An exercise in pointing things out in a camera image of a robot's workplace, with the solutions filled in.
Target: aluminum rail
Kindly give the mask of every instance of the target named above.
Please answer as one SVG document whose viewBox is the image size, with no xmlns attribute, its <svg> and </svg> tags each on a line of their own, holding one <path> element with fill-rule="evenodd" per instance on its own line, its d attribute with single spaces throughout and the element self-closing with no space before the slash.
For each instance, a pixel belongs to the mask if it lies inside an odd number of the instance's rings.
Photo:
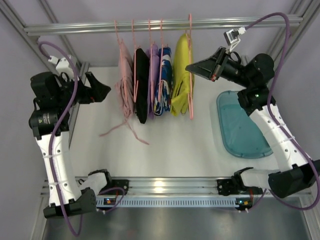
<svg viewBox="0 0 320 240">
<path fill-rule="evenodd" d="M 288 15 L 290 26 L 298 27 L 303 18 L 296 14 Z M 249 25 L 260 17 L 224 17 L 224 18 L 206 18 L 193 19 L 192 29 L 232 29 L 236 27 Z M 160 30 L 160 20 L 151 20 L 150 27 L 152 31 Z M 187 19 L 185 20 L 163 20 L 162 29 L 164 31 L 186 30 L 190 26 Z M 285 21 L 282 17 L 270 17 L 261 23 L 255 25 L 255 28 L 284 27 Z M 131 32 L 131 21 L 121 21 L 117 23 L 119 32 Z M 148 21 L 135 21 L 134 31 L 148 31 Z M 66 34 L 90 34 L 90 33 L 114 33 L 115 24 L 110 22 L 93 22 L 93 23 L 53 23 L 46 25 L 33 24 L 24 28 L 29 36 L 47 36 L 47 35 L 66 35 Z"/>
<path fill-rule="evenodd" d="M 17 11 L 11 6 L 8 0 L 0 0 L 0 14 L 2 14 L 8 20 L 13 29 L 15 29 L 15 31 L 21 36 L 21 39 L 29 46 L 29 48 L 39 58 L 43 65 L 45 65 L 49 71 L 55 73 L 56 69 L 54 65 L 49 63 L 48 59 L 46 59 L 40 52 L 37 39 L 28 36 L 24 31 L 26 23 L 18 15 Z"/>
<path fill-rule="evenodd" d="M 87 176 L 77 176 L 79 179 L 86 180 Z M 129 189 L 126 196 L 136 198 L 205 198 L 216 197 L 226 198 L 219 195 L 217 190 L 217 180 L 229 179 L 229 177 L 112 177 L 112 181 L 117 182 L 118 179 L 128 179 Z M 41 196 L 49 195 L 48 180 L 45 180 L 42 186 Z M 310 189 L 305 189 L 292 197 L 310 197 Z M 246 194 L 229 195 L 227 198 L 247 198 Z M 268 192 L 265 197 L 273 198 Z"/>
</svg>

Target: white table surface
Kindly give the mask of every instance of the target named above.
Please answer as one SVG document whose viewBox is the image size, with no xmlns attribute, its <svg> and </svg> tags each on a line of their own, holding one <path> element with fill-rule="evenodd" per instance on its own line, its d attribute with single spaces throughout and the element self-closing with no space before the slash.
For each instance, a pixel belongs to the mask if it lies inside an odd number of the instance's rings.
<svg viewBox="0 0 320 240">
<path fill-rule="evenodd" d="M 112 91 L 103 102 L 79 108 L 70 146 L 76 176 L 108 169 L 115 177 L 227 177 L 246 167 L 277 168 L 273 154 L 244 159 L 230 155 L 223 146 L 216 100 L 220 93 L 240 90 L 240 86 L 223 78 L 210 82 L 196 76 L 193 120 L 189 112 L 178 117 L 165 112 L 140 124 L 133 115 L 129 123 L 141 139 L 150 143 L 145 145 L 126 126 L 99 137 L 124 119 L 114 90 L 119 71 L 118 67 L 92 67 L 90 71 Z M 213 126 L 210 107 L 216 112 Z"/>
</svg>

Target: purple cloth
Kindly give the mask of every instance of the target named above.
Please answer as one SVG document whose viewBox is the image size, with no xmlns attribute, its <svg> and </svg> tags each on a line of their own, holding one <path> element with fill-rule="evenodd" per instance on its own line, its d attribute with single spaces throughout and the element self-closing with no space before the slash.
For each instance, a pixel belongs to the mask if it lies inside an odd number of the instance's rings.
<svg viewBox="0 0 320 240">
<path fill-rule="evenodd" d="M 148 117 L 150 119 L 153 119 L 155 116 L 154 114 L 155 111 L 154 111 L 154 106 L 151 104 L 151 82 L 153 82 L 154 94 L 156 94 L 155 88 L 157 84 L 157 78 L 159 78 L 159 69 L 160 69 L 160 65 L 159 65 L 160 56 L 159 56 L 158 46 L 156 44 L 153 44 L 151 48 L 145 51 L 145 54 L 148 56 L 148 58 L 150 58 L 148 98 L 147 98 Z"/>
</svg>

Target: hanging rod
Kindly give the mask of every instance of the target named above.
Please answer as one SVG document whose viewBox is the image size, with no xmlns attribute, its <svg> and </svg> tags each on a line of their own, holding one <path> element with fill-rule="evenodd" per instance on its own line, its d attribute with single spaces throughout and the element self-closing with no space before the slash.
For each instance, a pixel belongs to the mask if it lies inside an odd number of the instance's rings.
<svg viewBox="0 0 320 240">
<path fill-rule="evenodd" d="M 288 15 L 290 26 L 298 27 L 303 20 L 302 17 L 291 14 Z M 192 29 L 232 29 L 249 25 L 260 17 L 226 17 L 226 18 L 205 18 L 193 19 Z M 189 21 L 185 20 L 163 20 L 162 29 L 165 31 L 186 30 L 189 28 Z M 119 32 L 131 32 L 131 21 L 120 21 L 117 23 Z M 152 31 L 160 30 L 160 20 L 151 20 L 150 27 Z M 274 16 L 267 18 L 261 23 L 255 25 L 256 28 L 285 27 L 285 21 L 282 17 Z M 148 31 L 148 21 L 135 21 L 134 31 Z M 93 23 L 53 23 L 47 25 L 33 24 L 26 26 L 24 31 L 29 36 L 45 35 L 66 35 L 66 34 L 88 34 L 88 33 L 114 33 L 115 24 L 110 22 Z"/>
</svg>

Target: fabric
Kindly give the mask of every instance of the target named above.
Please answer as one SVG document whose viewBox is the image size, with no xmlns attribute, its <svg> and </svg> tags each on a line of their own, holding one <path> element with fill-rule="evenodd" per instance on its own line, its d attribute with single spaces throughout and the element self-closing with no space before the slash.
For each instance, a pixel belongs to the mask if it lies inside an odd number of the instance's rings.
<svg viewBox="0 0 320 240">
<path fill-rule="evenodd" d="M 191 62 L 193 62 L 193 53 L 191 52 Z M 173 76 L 174 86 L 171 98 L 171 113 L 178 116 L 185 114 L 188 110 L 188 94 L 191 92 L 190 73 L 186 70 L 189 61 L 189 45 L 187 33 L 184 33 L 178 40 L 174 53 Z M 195 76 L 192 74 L 192 88 L 195 84 Z"/>
<path fill-rule="evenodd" d="M 148 118 L 148 81 L 150 60 L 145 52 L 138 48 L 135 51 L 136 80 L 138 81 L 137 96 L 135 102 L 136 115 L 140 123 L 145 124 Z"/>
<path fill-rule="evenodd" d="M 148 117 L 150 119 L 153 119 L 155 117 L 155 110 L 154 110 L 154 106 L 152 105 L 153 101 L 151 101 L 151 97 L 152 97 L 151 82 L 153 82 L 153 91 L 154 91 L 157 80 L 159 79 L 159 68 L 160 68 L 160 56 L 159 56 L 158 46 L 156 44 L 153 44 L 151 48 L 145 51 L 145 54 L 148 56 L 148 58 L 150 58 L 147 109 L 148 109 Z"/>
<path fill-rule="evenodd" d="M 159 85 L 162 84 L 162 92 L 160 101 L 158 101 Z M 161 81 L 157 79 L 154 91 L 154 114 L 161 116 L 165 111 L 170 111 L 171 95 L 173 89 L 173 69 L 171 60 L 170 47 L 163 48 L 163 56 L 161 61 Z"/>
<path fill-rule="evenodd" d="M 134 113 L 134 95 L 133 95 L 133 65 L 134 62 L 131 58 L 129 50 L 126 45 L 121 42 L 120 44 L 121 56 L 119 57 L 119 76 L 120 80 L 115 84 L 115 91 L 120 108 L 123 111 L 124 120 L 128 120 Z"/>
</svg>

